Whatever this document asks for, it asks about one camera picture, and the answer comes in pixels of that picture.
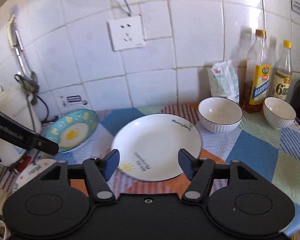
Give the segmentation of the small white heart plate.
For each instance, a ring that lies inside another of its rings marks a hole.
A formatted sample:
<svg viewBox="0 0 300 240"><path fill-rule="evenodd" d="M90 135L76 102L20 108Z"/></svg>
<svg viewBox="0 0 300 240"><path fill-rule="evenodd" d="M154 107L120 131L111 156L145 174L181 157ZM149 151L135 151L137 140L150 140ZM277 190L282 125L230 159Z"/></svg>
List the small white heart plate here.
<svg viewBox="0 0 300 240"><path fill-rule="evenodd" d="M47 168L52 166L56 162L55 159L41 159L37 162L32 163L29 165L23 172L19 174L17 177L12 193L18 191L21 187L31 181L33 178L38 176L40 173L45 171Z"/></svg>

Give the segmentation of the teal fried egg plate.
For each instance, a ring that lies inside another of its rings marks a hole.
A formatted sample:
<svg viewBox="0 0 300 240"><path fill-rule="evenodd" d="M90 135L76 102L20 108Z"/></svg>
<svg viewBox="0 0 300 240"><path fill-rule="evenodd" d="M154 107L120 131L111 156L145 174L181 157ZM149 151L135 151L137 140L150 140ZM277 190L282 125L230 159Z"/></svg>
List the teal fried egg plate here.
<svg viewBox="0 0 300 240"><path fill-rule="evenodd" d="M95 111L78 109L49 124L45 137L58 144L58 153L70 152L89 140L98 123Z"/></svg>

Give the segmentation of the large white slogan plate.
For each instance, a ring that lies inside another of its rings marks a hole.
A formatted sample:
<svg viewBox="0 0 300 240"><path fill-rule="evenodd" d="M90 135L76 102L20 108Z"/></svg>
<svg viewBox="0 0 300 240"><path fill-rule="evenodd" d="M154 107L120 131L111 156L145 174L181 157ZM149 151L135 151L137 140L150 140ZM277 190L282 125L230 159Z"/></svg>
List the large white slogan plate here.
<svg viewBox="0 0 300 240"><path fill-rule="evenodd" d="M194 124L172 114L151 114L126 124L115 135L111 148L120 153L118 169L149 182L165 181L183 173L178 152L186 149L195 158L202 137Z"/></svg>

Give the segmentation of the white paper towel roll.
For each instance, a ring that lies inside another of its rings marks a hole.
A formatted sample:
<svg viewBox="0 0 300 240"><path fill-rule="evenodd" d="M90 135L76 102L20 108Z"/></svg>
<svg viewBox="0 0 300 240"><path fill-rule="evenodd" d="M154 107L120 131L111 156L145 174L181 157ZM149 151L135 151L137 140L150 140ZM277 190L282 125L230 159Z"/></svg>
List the white paper towel roll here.
<svg viewBox="0 0 300 240"><path fill-rule="evenodd" d="M20 86L0 92L0 132L10 139L0 138L0 163L11 166L23 155L25 150L20 147L25 135L19 132L20 127L26 127L34 132L40 132L42 124L31 105L33 95L26 95Z"/></svg>

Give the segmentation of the white ribbed bowl near bag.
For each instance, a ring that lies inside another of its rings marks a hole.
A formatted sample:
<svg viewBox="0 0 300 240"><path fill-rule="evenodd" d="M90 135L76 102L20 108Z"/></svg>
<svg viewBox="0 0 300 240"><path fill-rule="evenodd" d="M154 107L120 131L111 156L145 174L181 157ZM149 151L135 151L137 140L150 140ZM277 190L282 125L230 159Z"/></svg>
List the white ribbed bowl near bag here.
<svg viewBox="0 0 300 240"><path fill-rule="evenodd" d="M236 129L242 118L243 111L234 101L211 97L202 100L198 105L200 123L210 132L223 134Z"/></svg>

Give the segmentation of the colourful patchwork table mat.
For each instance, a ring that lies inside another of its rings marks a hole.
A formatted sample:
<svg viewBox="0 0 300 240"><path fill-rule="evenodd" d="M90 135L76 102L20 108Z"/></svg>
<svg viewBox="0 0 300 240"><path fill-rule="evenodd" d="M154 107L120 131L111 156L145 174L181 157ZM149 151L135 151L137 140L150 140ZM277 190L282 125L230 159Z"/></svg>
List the colourful patchwork table mat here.
<svg viewBox="0 0 300 240"><path fill-rule="evenodd" d="M34 161L44 158L66 160L69 164L81 164L89 157L103 157L109 152L115 134L130 121L144 115L168 113L181 116L196 125L202 135L203 149L200 158L213 159L217 164L228 164L237 159L272 182L295 205L295 217L287 229L287 235L300 230L300 121L283 129L268 125L263 113L243 114L239 126L229 133L213 134L199 122L194 105L169 105L165 107L140 107L98 111L100 123L90 140L79 149L58 154L44 153L24 156L17 171L0 165L0 213L6 198L12 193L18 173ZM189 185L182 174L162 182L144 182L129 178L117 170L108 185L117 197L121 193L178 193L180 196Z"/></svg>

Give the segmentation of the white ribbed bowl near bottles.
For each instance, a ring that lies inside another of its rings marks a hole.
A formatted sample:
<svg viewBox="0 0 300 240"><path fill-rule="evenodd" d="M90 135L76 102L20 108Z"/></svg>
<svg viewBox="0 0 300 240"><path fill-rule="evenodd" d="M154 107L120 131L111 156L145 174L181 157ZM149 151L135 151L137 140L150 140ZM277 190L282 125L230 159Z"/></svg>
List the white ribbed bowl near bottles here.
<svg viewBox="0 0 300 240"><path fill-rule="evenodd" d="M284 100L275 97L265 99L263 113L268 124L274 129L287 128L296 119L294 108Z"/></svg>

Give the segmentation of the white green plastic bag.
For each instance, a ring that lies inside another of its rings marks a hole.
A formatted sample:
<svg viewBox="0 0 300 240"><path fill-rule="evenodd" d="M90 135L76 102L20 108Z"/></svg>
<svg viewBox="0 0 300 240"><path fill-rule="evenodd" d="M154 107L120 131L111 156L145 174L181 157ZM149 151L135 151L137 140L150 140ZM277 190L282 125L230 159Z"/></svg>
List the white green plastic bag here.
<svg viewBox="0 0 300 240"><path fill-rule="evenodd" d="M239 78L235 60L217 62L207 69L212 97L239 103Z"/></svg>

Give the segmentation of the yellow label oil bottle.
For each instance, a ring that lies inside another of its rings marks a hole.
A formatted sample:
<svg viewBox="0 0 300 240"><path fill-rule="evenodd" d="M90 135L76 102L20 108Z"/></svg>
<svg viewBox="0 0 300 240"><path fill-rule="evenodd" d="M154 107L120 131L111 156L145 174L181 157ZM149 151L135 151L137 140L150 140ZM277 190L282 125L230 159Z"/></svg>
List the yellow label oil bottle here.
<svg viewBox="0 0 300 240"><path fill-rule="evenodd" d="M262 110L270 84L271 59L266 38L266 31L257 29L255 42L247 54L241 107L249 114Z"/></svg>

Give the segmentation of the yellow cap vinegar bottle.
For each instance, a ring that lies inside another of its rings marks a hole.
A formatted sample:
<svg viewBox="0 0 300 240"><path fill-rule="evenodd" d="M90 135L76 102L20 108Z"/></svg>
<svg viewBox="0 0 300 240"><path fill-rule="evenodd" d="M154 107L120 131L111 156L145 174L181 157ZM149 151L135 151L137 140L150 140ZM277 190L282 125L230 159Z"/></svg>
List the yellow cap vinegar bottle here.
<svg viewBox="0 0 300 240"><path fill-rule="evenodd" d="M292 42L289 40L284 40L283 51L274 67L271 96L281 100L286 100L292 79L292 62L290 55L291 48Z"/></svg>

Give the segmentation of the wall hook with utensil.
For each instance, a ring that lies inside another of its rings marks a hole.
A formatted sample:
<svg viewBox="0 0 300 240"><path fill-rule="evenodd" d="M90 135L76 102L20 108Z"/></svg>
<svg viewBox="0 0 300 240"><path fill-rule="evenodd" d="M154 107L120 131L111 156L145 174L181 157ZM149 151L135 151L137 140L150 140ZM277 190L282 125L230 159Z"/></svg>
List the wall hook with utensil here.
<svg viewBox="0 0 300 240"><path fill-rule="evenodd" d="M17 57L21 71L19 75L24 83L25 90L32 93L33 99L31 100L31 104L35 105L38 101L37 94L39 92L38 77L26 59L24 46L20 38L14 14L10 15L7 23L7 38L11 49L15 52Z"/></svg>

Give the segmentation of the white wall socket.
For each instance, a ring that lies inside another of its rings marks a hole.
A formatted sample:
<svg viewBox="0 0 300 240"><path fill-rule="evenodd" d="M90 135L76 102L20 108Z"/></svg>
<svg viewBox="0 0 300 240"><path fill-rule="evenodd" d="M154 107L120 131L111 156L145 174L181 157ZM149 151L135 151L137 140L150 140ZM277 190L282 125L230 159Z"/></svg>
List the white wall socket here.
<svg viewBox="0 0 300 240"><path fill-rule="evenodd" d="M140 15L108 21L114 51L141 48L146 45Z"/></svg>

